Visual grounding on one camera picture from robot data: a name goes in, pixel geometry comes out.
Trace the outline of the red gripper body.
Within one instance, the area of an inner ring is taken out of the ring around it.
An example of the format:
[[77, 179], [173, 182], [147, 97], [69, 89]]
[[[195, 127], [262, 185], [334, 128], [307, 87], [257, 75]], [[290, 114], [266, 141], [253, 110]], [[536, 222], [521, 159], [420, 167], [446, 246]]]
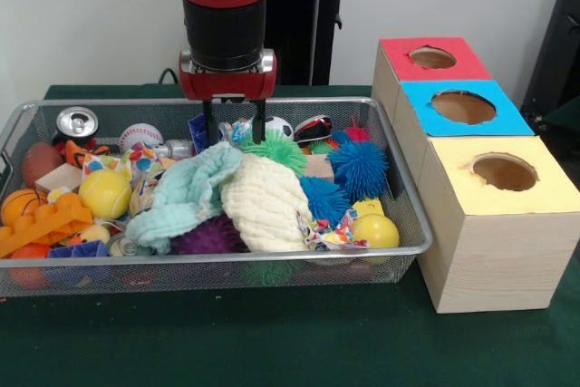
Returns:
[[190, 51], [180, 53], [179, 83], [192, 101], [211, 101], [214, 97], [244, 97], [248, 101], [270, 98], [276, 87], [276, 55], [263, 49], [257, 64], [239, 72], [207, 70], [197, 64]]

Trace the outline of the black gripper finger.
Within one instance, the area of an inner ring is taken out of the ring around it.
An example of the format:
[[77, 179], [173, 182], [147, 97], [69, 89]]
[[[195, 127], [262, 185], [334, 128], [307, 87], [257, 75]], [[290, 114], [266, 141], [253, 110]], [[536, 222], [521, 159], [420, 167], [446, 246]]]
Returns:
[[203, 101], [203, 113], [206, 121], [208, 144], [215, 145], [218, 142], [218, 124], [214, 117], [211, 100]]
[[256, 114], [252, 119], [253, 142], [259, 144], [266, 139], [266, 101], [255, 100]]

